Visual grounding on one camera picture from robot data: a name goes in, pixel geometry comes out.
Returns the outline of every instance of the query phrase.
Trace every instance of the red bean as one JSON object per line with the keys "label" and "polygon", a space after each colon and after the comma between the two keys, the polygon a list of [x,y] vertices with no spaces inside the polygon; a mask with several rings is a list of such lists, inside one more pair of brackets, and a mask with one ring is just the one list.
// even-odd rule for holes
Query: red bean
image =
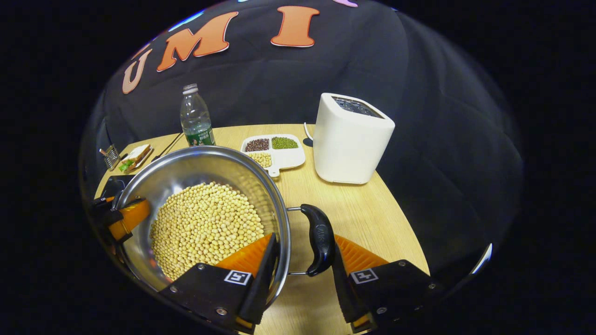
{"label": "red bean", "polygon": [[246,148],[244,151],[261,151],[261,150],[269,150],[269,139],[266,138],[259,138],[254,139],[246,144]]}

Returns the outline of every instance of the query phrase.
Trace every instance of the cable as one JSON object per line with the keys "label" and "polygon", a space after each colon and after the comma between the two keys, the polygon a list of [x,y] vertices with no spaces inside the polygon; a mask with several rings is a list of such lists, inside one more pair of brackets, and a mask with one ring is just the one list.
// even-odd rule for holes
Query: cable
{"label": "cable", "polygon": [[306,128],[306,122],[304,123],[304,131],[306,132],[306,136],[312,140],[312,136],[308,133],[308,128]]}
{"label": "cable", "polygon": [[170,144],[168,144],[168,145],[167,145],[167,147],[166,147],[166,148],[165,148],[165,149],[162,151],[162,153],[160,153],[159,155],[157,155],[157,156],[153,157],[153,159],[152,159],[151,161],[153,162],[153,161],[157,160],[158,158],[160,158],[160,157],[163,155],[163,153],[165,153],[165,152],[166,152],[166,150],[167,150],[168,148],[170,148],[170,146],[172,146],[172,148],[173,148],[173,145],[172,145],[172,144],[176,143],[176,142],[177,142],[177,140],[178,140],[178,138],[180,138],[180,135],[182,135],[182,134],[184,134],[184,132],[181,132],[180,134],[178,134],[178,135],[176,136],[176,138],[175,138],[175,139],[174,139],[174,140],[173,140],[173,141],[172,141]]}

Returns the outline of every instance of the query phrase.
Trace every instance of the stainless steel pot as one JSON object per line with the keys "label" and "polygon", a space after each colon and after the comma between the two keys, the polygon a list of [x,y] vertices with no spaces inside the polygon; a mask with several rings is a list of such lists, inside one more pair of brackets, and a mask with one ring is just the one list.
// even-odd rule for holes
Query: stainless steel pot
{"label": "stainless steel pot", "polygon": [[151,204],[149,217],[132,230],[132,237],[122,245],[125,263],[143,283],[160,291],[172,282],[156,265],[151,249],[149,232],[158,209],[172,194],[189,186],[212,181],[228,184],[244,193],[255,206],[265,234],[274,232],[277,236],[280,252],[266,307],[280,294],[289,274],[291,241],[288,210],[301,210],[309,218],[311,247],[315,253],[313,264],[307,271],[290,274],[314,276],[331,265],[335,244],[333,230],[324,213],[307,204],[287,209],[267,171],[239,151],[215,146],[190,147],[165,155],[147,165],[117,199],[118,209],[137,197],[146,198]]}

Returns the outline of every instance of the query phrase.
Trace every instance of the black cloth backdrop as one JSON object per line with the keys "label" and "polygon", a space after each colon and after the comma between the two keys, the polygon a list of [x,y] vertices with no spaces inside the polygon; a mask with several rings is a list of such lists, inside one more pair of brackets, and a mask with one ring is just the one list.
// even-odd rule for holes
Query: black cloth backdrop
{"label": "black cloth backdrop", "polygon": [[[314,46],[271,44],[283,5],[320,11],[309,30]],[[98,99],[82,143],[85,196],[92,197],[105,172],[100,147],[113,143],[121,150],[181,131],[184,85],[197,83],[214,127],[314,123],[321,93],[332,92],[363,99],[395,121],[377,171],[412,225],[431,273],[489,243],[497,247],[516,214],[523,174],[518,132],[501,91],[438,33],[378,2],[358,5],[228,1],[162,33],[146,49],[153,51],[138,86],[122,92],[128,59]],[[226,30],[227,50],[156,71],[169,36],[186,28],[195,33],[230,11],[239,14]]]}

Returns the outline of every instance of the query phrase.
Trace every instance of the black pot handle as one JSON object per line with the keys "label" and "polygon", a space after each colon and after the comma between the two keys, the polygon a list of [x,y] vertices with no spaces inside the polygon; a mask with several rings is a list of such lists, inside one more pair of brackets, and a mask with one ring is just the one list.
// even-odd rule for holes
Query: black pot handle
{"label": "black pot handle", "polygon": [[288,208],[288,211],[301,211],[310,223],[310,239],[315,259],[306,272],[289,272],[288,275],[308,275],[314,277],[328,269],[335,259],[335,237],[331,223],[323,211],[310,204]]}

